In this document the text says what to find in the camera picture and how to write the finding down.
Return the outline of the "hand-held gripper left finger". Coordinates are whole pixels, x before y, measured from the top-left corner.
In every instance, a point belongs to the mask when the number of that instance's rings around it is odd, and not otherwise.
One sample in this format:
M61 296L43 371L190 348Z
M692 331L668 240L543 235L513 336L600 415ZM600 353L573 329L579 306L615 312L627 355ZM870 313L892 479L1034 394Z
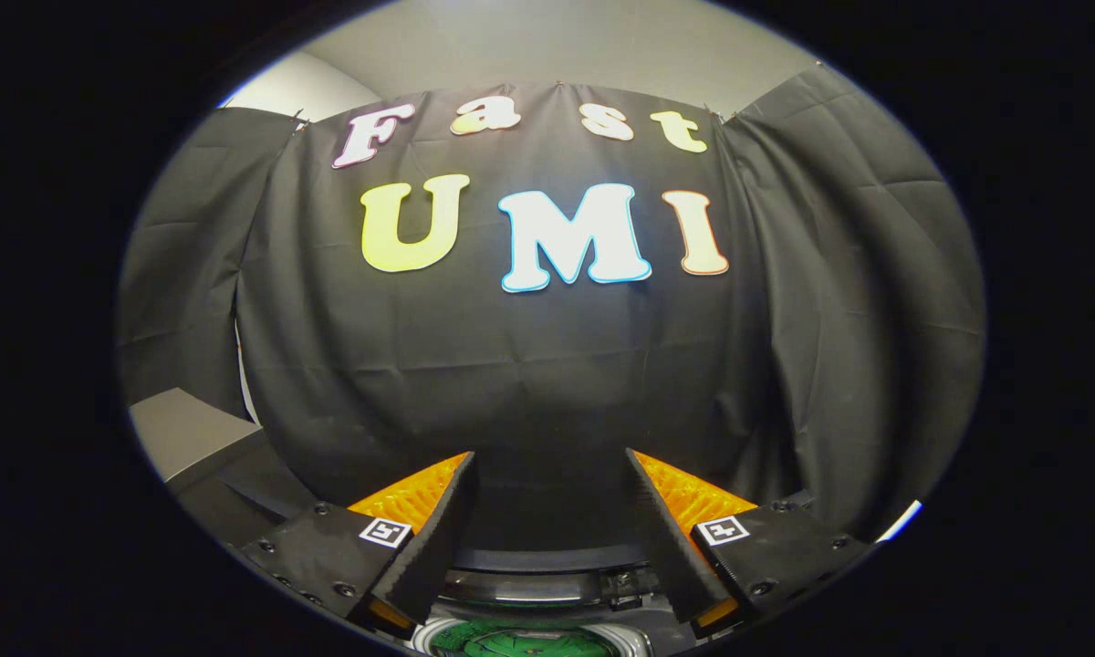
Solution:
M477 489L475 454L457 454L354 505L311 503L239 552L306 603L410 639L443 593Z

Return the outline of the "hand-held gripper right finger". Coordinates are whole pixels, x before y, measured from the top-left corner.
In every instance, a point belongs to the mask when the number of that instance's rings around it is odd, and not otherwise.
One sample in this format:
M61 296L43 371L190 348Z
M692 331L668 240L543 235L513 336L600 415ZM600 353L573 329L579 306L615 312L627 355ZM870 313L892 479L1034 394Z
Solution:
M632 449L624 494L662 595L698 639L784 614L872 549L823 523L810 500L748 502Z

